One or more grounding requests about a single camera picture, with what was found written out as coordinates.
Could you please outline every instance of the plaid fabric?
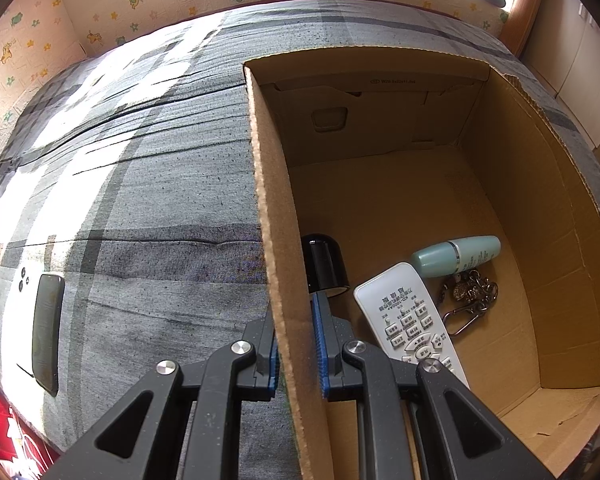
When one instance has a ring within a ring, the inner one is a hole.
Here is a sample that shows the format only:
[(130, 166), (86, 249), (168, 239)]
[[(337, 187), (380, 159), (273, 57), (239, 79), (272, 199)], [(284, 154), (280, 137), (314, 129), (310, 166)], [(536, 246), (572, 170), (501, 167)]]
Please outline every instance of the plaid fabric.
[[(61, 449), (163, 358), (205, 359), (267, 307), (242, 64), (334, 45), (408, 46), (483, 59), (520, 78), (600, 208), (600, 167), (532, 74), (483, 30), (382, 2), (298, 0), (154, 32), (69, 67), (33, 98), (0, 160), (4, 309), (24, 262), (66, 277), (59, 393), (16, 407)], [(245, 403), (243, 479), (299, 477), (284, 392)]]

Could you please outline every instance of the light green bottle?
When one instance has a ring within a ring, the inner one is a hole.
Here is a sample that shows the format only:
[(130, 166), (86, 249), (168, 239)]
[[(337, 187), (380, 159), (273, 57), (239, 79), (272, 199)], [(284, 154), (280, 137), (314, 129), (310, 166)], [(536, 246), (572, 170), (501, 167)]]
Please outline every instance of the light green bottle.
[(498, 254), (497, 236), (471, 236), (421, 249), (411, 255), (409, 263), (421, 278), (434, 278), (473, 269)]

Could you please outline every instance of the white remote control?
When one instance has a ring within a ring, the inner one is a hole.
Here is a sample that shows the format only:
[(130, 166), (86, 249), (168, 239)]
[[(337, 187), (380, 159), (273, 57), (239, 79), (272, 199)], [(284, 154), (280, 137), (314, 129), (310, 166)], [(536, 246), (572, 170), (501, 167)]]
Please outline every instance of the white remote control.
[(436, 358), (469, 386), (436, 305), (410, 264), (394, 265), (357, 286), (353, 297), (389, 357), (412, 364)]

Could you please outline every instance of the silver bottle band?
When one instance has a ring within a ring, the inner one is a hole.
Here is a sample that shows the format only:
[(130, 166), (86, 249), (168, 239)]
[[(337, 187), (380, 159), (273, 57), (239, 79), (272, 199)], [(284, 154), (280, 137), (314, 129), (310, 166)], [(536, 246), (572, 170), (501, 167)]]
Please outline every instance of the silver bottle band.
[(455, 274), (456, 272), (458, 272), (458, 270), (460, 270), (460, 249), (458, 248), (458, 246), (455, 243), (453, 243), (449, 240), (447, 240), (447, 241), (449, 244), (451, 244), (451, 246), (454, 248), (454, 252), (456, 253), (456, 270), (454, 270), (454, 274)]

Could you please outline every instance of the carabiner clip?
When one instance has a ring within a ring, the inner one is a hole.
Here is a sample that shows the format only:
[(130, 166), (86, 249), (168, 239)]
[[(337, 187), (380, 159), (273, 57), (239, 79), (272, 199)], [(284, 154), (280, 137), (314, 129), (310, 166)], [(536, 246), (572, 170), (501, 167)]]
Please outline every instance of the carabiner clip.
[[(474, 303), (459, 306), (458, 308), (455, 308), (455, 309), (447, 312), (442, 317), (442, 323), (445, 325), (445, 329), (446, 329), (446, 332), (449, 334), (449, 337), (456, 337), (456, 336), (460, 335), (462, 330), (464, 330), (469, 325), (471, 325), (471, 323), (473, 323), (479, 317), (484, 316), (484, 314), (486, 314), (486, 312), (487, 312), (487, 309), (488, 309), (488, 305), (485, 304), (483, 301), (475, 301)], [(463, 312), (470, 312), (474, 316), (469, 321), (467, 321), (462, 328), (460, 328), (456, 332), (449, 332), (449, 330), (446, 328), (447, 318), (449, 318), (451, 316), (456, 316), (457, 314), (461, 314)]]

